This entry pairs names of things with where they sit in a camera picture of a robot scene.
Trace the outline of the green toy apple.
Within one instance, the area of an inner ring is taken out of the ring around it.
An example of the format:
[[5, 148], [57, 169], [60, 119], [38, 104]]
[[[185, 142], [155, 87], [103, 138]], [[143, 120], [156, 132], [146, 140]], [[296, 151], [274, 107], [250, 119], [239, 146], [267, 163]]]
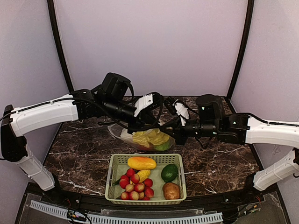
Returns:
[[163, 143], [161, 145], [154, 146], [154, 149], [156, 151], [161, 152], [161, 151], [167, 151], [170, 147], [171, 147], [171, 142], [168, 141], [168, 142], [165, 142], [165, 143]]

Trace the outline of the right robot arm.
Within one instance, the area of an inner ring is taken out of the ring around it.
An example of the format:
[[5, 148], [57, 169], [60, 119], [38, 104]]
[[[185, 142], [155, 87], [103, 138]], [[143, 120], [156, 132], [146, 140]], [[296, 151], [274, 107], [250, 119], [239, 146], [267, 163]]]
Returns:
[[299, 170], [299, 124], [298, 122], [267, 121], [251, 113], [225, 115], [219, 96], [206, 94], [196, 98], [197, 119], [191, 119], [191, 109], [180, 100], [168, 97], [165, 107], [173, 119], [160, 130], [184, 145], [188, 138], [199, 141], [202, 137], [213, 138], [231, 144], [274, 144], [291, 147], [291, 151], [268, 168], [250, 174], [244, 189], [263, 191]]

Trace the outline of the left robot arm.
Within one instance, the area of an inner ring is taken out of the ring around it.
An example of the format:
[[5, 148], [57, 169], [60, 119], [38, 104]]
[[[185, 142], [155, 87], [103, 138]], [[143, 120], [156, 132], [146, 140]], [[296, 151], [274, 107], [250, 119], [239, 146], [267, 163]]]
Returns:
[[124, 126], [129, 132], [158, 127], [159, 118], [151, 110], [163, 107], [163, 97], [152, 92], [124, 101], [127, 91], [134, 93], [131, 81], [115, 73], [106, 74], [102, 84], [92, 90], [81, 89], [60, 98], [28, 107], [5, 107], [0, 125], [1, 155], [16, 164], [44, 190], [58, 188], [58, 181], [29, 149], [25, 134], [53, 124], [102, 116]]

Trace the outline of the red toy bell pepper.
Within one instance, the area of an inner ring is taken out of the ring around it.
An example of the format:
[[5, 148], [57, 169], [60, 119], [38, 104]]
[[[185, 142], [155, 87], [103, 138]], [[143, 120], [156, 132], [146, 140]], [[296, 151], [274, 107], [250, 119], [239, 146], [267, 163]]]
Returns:
[[139, 146], [139, 149], [142, 151], [154, 151], [155, 150], [153, 147], [145, 147], [145, 146]]

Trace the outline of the toy napa cabbage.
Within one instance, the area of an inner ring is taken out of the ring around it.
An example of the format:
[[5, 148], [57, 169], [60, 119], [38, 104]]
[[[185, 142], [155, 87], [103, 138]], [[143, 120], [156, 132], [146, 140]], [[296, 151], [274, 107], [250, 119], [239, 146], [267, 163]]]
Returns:
[[150, 129], [147, 131], [134, 132], [132, 134], [129, 134], [127, 129], [123, 129], [120, 138], [145, 147], [154, 147], [170, 140], [170, 136], [161, 132], [159, 129]]

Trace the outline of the clear dotted zip top bag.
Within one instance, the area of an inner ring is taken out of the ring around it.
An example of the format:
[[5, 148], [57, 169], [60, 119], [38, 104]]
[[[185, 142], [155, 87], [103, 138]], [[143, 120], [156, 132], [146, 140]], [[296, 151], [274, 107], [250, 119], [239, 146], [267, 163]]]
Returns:
[[132, 134], [118, 124], [110, 125], [107, 129], [113, 137], [141, 151], [163, 152], [169, 150], [175, 143], [172, 137], [159, 129], [149, 129]]

